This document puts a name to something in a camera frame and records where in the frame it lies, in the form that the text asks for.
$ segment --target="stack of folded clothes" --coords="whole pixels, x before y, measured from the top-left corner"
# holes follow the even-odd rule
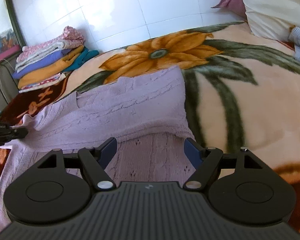
[[[75,28],[67,26],[57,38],[35,46],[24,46],[17,58],[14,74],[19,79],[20,93],[52,86],[69,71],[97,56],[83,45],[84,37]]]

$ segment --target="logo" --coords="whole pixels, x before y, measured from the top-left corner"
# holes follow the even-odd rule
[[[153,188],[153,186],[151,184],[149,184],[149,185],[145,186],[145,188],[146,189],[151,189],[151,188]]]

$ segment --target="ribbed plastic surface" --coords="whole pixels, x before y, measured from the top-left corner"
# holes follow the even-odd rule
[[[257,228],[227,221],[201,194],[184,191],[177,182],[123,182],[98,193],[71,220],[45,227],[13,222],[0,239],[300,240],[300,235],[285,223]]]

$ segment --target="pink pillowcase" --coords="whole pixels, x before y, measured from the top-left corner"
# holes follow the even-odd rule
[[[244,6],[243,0],[221,0],[218,5],[212,8],[228,8],[230,11],[247,18],[246,8]]]

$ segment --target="silver bolt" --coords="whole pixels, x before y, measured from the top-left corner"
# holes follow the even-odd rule
[[[189,189],[198,189],[201,188],[201,186],[201,183],[195,180],[191,180],[186,183],[186,187]]]
[[[113,183],[109,180],[103,180],[103,181],[100,181],[98,184],[97,184],[98,188],[101,188],[101,189],[110,189],[113,187]]]

